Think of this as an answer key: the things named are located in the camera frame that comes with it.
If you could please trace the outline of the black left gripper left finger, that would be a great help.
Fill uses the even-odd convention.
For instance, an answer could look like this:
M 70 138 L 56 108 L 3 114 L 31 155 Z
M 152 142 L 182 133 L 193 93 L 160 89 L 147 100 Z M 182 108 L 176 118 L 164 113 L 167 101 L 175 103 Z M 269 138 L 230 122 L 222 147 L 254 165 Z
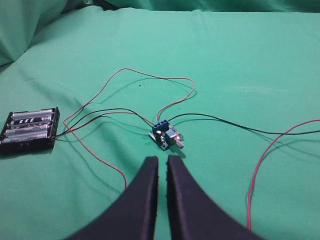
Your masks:
M 101 215 L 68 240 L 152 240 L 158 210 L 159 160 L 144 159 L 130 185 Z

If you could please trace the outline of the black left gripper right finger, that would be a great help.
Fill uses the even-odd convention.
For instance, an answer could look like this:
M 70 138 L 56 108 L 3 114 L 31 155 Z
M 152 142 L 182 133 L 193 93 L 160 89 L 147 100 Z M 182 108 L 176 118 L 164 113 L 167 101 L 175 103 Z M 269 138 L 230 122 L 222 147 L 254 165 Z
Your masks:
M 172 240 L 261 240 L 203 191 L 178 155 L 167 160 L 167 210 Z

